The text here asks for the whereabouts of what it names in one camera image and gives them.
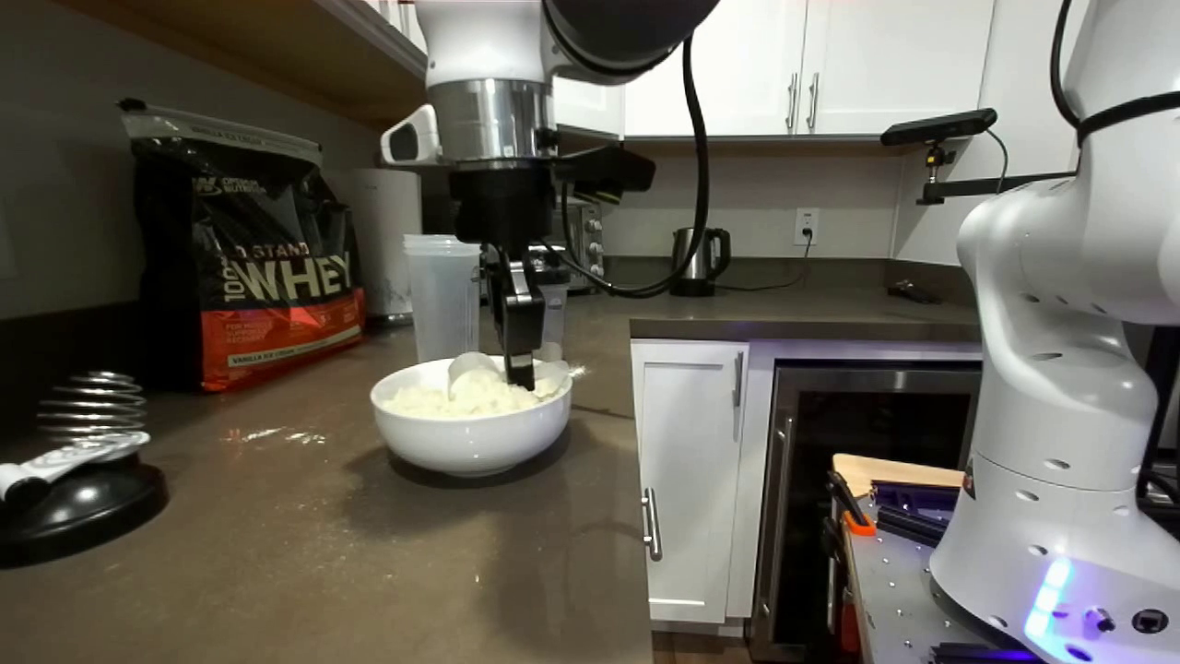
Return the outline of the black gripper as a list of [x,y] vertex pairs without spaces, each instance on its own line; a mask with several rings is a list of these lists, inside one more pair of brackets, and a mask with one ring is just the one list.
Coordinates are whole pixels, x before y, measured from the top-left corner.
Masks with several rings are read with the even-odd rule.
[[550,230],[552,189],[542,171],[466,171],[450,175],[453,232],[487,247],[487,297],[507,351],[507,377],[531,389],[542,343],[542,295],[521,253],[497,244],[531,244]]

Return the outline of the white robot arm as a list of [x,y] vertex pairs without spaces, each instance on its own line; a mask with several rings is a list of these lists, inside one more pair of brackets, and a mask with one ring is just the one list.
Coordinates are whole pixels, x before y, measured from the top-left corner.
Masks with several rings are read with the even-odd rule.
[[984,377],[933,586],[1046,664],[1180,664],[1180,542],[1136,505],[1157,386],[1132,326],[1180,321],[1180,0],[1088,0],[1077,171],[960,230]]

